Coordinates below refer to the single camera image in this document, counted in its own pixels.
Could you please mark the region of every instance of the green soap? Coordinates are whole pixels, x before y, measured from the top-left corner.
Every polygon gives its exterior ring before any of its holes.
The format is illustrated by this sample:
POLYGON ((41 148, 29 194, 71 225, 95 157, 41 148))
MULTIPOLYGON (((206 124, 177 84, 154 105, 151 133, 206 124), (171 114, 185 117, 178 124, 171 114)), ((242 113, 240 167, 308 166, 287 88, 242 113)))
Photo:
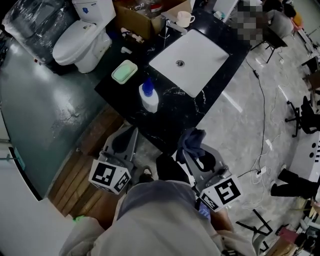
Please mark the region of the green soap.
POLYGON ((131 67, 125 64, 116 69, 116 71, 113 74, 113 77, 116 80, 122 82, 131 74, 131 72, 131 67))

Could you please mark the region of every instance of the faucet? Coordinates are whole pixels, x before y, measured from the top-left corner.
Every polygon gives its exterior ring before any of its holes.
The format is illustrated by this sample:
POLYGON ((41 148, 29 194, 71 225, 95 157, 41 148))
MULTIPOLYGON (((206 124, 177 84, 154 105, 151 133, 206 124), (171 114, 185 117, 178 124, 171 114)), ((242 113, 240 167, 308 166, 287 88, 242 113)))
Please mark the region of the faucet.
POLYGON ((178 21, 178 19, 176 17, 174 17, 173 15, 171 15, 170 13, 168 13, 167 11, 162 12, 161 16, 162 16, 162 19, 165 20, 165 25, 159 34, 160 37, 167 39, 170 36, 167 33, 168 27, 170 27, 176 31, 179 31, 182 35, 185 35, 188 32, 185 28, 175 24, 178 21))

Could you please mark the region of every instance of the black marble countertop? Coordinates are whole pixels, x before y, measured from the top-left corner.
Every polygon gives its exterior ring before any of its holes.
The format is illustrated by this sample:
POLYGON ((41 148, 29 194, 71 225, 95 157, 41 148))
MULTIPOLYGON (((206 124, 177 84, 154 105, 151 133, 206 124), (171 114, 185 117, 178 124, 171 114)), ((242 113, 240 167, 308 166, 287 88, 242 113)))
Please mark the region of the black marble countertop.
POLYGON ((120 41, 113 42, 106 52, 110 55, 110 63, 106 67, 105 78, 95 88, 121 116, 138 127, 143 136, 168 155, 176 151, 182 132, 196 127, 209 111, 250 50, 248 43, 238 39, 236 31, 212 14, 197 9, 192 15, 195 16, 195 21, 188 30, 201 32, 229 54, 229 58, 197 97, 190 97, 149 66, 149 62, 164 49, 164 45, 168 47, 181 37, 179 32, 173 30, 165 42, 158 37, 154 43, 130 55, 120 53, 121 47, 124 46, 120 41), (111 74, 124 60, 135 63, 138 71, 125 84, 120 85, 112 79, 111 74), (143 107, 139 95, 139 86, 147 77, 151 78, 159 97, 156 113, 150 113, 143 107))

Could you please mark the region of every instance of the toilet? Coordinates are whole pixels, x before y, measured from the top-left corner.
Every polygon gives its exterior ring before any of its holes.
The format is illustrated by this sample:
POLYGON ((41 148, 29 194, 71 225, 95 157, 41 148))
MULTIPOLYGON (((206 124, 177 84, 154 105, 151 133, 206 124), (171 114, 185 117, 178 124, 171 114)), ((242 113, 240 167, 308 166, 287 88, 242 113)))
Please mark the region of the toilet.
POLYGON ((72 0, 80 20, 58 39, 52 55, 62 66, 75 64, 81 73, 95 69, 112 43, 106 25, 116 16, 112 0, 72 0))

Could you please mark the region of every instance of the blue bottle cap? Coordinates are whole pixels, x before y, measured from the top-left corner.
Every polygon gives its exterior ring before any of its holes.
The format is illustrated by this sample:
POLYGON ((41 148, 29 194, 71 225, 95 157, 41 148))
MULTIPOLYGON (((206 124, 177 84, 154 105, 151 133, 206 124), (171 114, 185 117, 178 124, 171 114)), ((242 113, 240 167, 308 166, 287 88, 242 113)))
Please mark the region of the blue bottle cap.
POLYGON ((142 85, 142 91, 147 97, 152 96, 154 88, 154 84, 151 82, 150 78, 148 78, 142 85))

